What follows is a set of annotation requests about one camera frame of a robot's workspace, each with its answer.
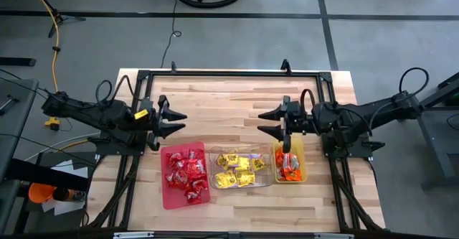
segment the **yellow cable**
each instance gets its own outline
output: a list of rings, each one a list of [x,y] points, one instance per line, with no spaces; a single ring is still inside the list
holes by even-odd
[[[52,22],[55,25],[55,29],[56,29],[56,48],[59,48],[59,27],[57,26],[56,19],[52,15],[51,9],[48,7],[46,2],[44,2],[44,0],[40,0],[40,1],[42,1],[43,5],[46,7],[46,10],[48,11],[49,15],[51,16]],[[57,50],[55,50],[55,56],[52,59],[52,79],[55,82],[55,88],[56,88],[56,92],[57,92],[57,91],[59,91],[59,89],[57,89],[57,81],[56,81],[56,73],[55,73],[56,59],[57,59]]]
[[[75,142],[75,143],[68,144],[68,145],[64,146],[63,148],[59,149],[59,152],[61,150],[65,150],[65,149],[71,148],[72,146],[77,146],[77,145],[80,145],[80,144],[84,144],[86,142],[89,142],[89,141],[87,139],[85,139],[84,141],[78,141],[78,142]]]

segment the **red plastic tray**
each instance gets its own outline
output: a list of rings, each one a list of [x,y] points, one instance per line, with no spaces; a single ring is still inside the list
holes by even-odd
[[[169,188],[169,185],[166,181],[166,174],[170,174],[172,169],[167,164],[167,153],[174,153],[178,151],[189,151],[187,149],[199,149],[204,151],[204,144],[202,142],[195,142],[192,144],[183,144],[178,146],[168,146],[161,149],[161,176],[162,176],[162,192],[163,192],[163,207],[166,210],[172,210],[179,207],[192,206],[188,204],[185,198],[185,191],[181,189]],[[207,177],[207,167],[206,167],[206,154],[203,154],[204,170],[206,170],[206,179],[207,184],[209,180]],[[201,191],[201,203],[208,203],[210,201],[210,189]]]

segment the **wooden tabletop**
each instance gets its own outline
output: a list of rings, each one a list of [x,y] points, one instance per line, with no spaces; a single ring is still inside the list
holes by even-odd
[[[121,69],[118,80],[128,75],[135,85],[138,69]],[[356,103],[351,73],[332,72],[336,100]],[[237,147],[271,144],[273,138],[258,131],[259,125],[277,125],[258,114],[279,106],[284,95],[298,100],[310,88],[316,98],[314,78],[264,77],[156,77],[152,100],[157,108],[166,95],[171,109],[188,115],[186,128],[161,141],[170,146],[194,141],[213,146]],[[118,99],[131,104],[123,84]],[[306,101],[306,110],[311,103]],[[148,147],[141,157],[136,180],[130,230],[199,230],[259,232],[339,231],[328,161],[315,134],[303,136],[308,180],[302,184],[273,184],[269,187],[218,190],[210,188],[205,205],[165,210],[161,197],[161,163],[158,152]],[[106,157],[95,172],[89,193],[88,213],[93,219],[113,194],[120,157]],[[384,227],[378,191],[372,170],[362,159],[350,159],[354,194],[375,223]],[[344,200],[346,220],[351,224],[349,205]],[[120,220],[120,207],[117,222]]]

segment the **white paper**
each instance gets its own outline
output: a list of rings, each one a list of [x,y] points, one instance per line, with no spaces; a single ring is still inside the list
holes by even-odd
[[[87,178],[87,167],[73,169],[72,160],[64,161],[60,164],[57,164],[55,167],[52,167],[51,169]],[[82,209],[84,206],[85,202],[60,202],[53,199],[49,199],[47,202],[42,204],[44,212],[54,208],[55,215],[61,215],[74,210],[79,210]]]

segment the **gray floor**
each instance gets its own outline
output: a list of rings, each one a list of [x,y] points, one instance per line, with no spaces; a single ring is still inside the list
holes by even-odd
[[[62,10],[170,12],[174,0],[50,0]],[[326,0],[330,14],[459,14],[459,0]],[[43,10],[39,0],[0,0],[0,9]],[[179,3],[179,12],[203,11]],[[317,0],[240,0],[206,12],[319,13]],[[350,70],[357,99],[365,103],[397,92],[400,75],[409,67],[429,70],[431,81],[419,98],[434,90],[459,68],[459,22],[331,21],[340,70]],[[46,17],[0,17],[0,55],[34,57],[35,67],[2,67],[23,78],[36,78],[52,89],[51,21]],[[329,70],[320,20],[177,19],[165,66],[276,69],[284,58],[295,69]],[[115,82],[122,67],[158,67],[171,30],[171,19],[102,19],[65,24],[57,62],[61,90],[81,100],[94,100],[103,79]],[[408,77],[405,88],[423,81]],[[23,136],[53,144],[94,132],[73,122],[71,132],[43,128],[47,120],[35,100]],[[403,134],[410,133],[409,139]],[[375,131],[387,146],[375,155],[384,219],[393,231],[459,237],[459,189],[424,192],[420,183],[438,172],[417,123],[391,123]],[[21,142],[16,157],[37,151]]]

